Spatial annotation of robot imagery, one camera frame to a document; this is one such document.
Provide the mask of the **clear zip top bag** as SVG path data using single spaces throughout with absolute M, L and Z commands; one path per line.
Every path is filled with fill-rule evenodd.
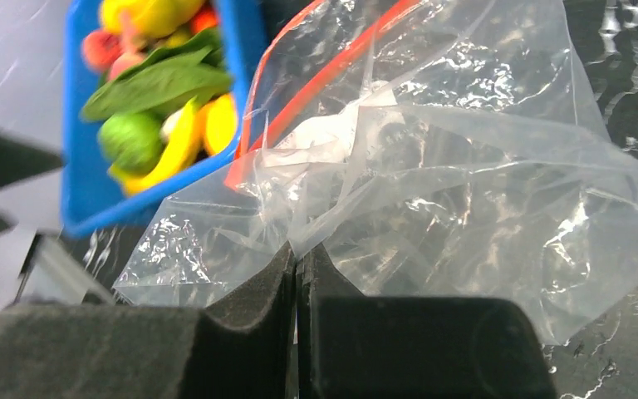
M 241 142 L 162 202 L 129 303 L 207 306 L 322 245 L 365 294 L 505 298 L 562 344 L 638 285 L 638 160 L 560 1 L 315 1 L 264 53 Z

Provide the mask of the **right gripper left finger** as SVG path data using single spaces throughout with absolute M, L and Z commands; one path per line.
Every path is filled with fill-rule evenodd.
M 281 398 L 289 245 L 206 308 L 16 304 L 0 312 L 0 398 Z

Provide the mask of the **green leaf vegetable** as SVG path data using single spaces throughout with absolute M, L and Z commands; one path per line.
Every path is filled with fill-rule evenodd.
M 101 85 L 82 107 L 81 119 L 103 121 L 140 111 L 163 116 L 191 99 L 209 101 L 232 87 L 221 36 L 216 28 L 207 28 L 178 47 L 154 50 L 140 64 Z

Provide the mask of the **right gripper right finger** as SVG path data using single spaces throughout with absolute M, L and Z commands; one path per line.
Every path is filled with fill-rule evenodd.
M 498 298 L 368 296 L 322 245 L 297 265 L 302 398 L 554 398 L 528 317 Z

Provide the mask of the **yellow bell pepper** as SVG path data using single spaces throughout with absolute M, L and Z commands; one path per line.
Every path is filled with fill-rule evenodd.
M 218 155 L 234 138 L 238 128 L 238 115 L 232 94 L 210 101 L 200 110 L 203 122 L 203 148 L 208 155 Z

